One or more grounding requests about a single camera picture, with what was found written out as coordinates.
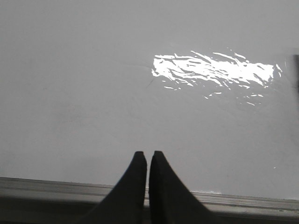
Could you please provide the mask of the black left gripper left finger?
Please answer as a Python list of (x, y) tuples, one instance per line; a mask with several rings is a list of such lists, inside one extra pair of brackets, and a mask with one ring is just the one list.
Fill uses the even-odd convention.
[(137, 151), (127, 170), (110, 193), (80, 224), (141, 224), (147, 176), (144, 153)]

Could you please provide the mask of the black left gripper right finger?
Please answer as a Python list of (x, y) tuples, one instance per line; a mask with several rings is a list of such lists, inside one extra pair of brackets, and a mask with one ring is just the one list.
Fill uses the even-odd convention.
[(217, 216), (193, 196), (161, 151), (151, 160), (149, 207), (153, 224), (217, 223)]

